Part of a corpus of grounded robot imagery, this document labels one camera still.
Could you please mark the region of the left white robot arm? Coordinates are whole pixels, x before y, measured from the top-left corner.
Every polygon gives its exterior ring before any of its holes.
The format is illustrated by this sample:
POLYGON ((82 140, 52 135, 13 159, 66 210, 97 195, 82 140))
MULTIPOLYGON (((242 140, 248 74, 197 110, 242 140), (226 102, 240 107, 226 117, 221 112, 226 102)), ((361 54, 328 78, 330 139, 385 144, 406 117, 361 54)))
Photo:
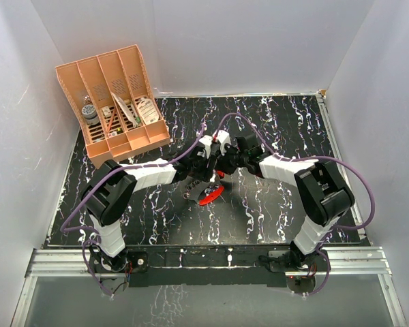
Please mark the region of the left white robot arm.
POLYGON ((178 183, 188 177, 209 181, 220 154, 220 142, 212 141, 208 145, 199 142, 179 161, 170 163, 158 159, 147 162, 142 168, 133 166, 131 169, 119 171, 98 188, 95 183, 91 183, 83 195, 94 191, 85 208, 98 233, 95 246, 99 254, 96 255, 96 260, 106 270, 112 272, 119 272, 125 268, 127 251, 120 218, 134 192, 152 186, 178 183))

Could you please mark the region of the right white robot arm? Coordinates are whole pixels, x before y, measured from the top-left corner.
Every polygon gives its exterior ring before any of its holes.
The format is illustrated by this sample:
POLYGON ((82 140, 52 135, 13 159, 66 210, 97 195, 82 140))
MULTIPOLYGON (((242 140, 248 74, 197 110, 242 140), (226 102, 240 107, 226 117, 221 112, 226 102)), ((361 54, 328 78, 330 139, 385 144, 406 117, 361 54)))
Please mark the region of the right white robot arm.
POLYGON ((337 221, 355 203, 355 198, 337 165, 330 159, 290 161, 264 151, 255 136, 238 137, 237 145, 220 146, 215 168, 232 174, 238 168, 259 178, 273 179, 297 188, 305 219, 289 250, 277 258, 261 257, 283 269, 306 270, 314 263, 320 243, 337 221))

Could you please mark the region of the steel key holder red handle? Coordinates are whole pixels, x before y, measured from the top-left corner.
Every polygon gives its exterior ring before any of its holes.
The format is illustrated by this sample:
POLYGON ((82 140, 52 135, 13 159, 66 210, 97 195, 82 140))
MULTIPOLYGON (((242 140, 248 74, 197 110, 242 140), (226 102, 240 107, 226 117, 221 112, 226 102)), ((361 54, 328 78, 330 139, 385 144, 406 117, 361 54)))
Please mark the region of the steel key holder red handle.
POLYGON ((199 206, 206 206, 218 199, 224 190, 221 184, 221 176, 215 174, 209 182, 193 180, 186 185, 183 197, 186 200, 197 203, 199 206))

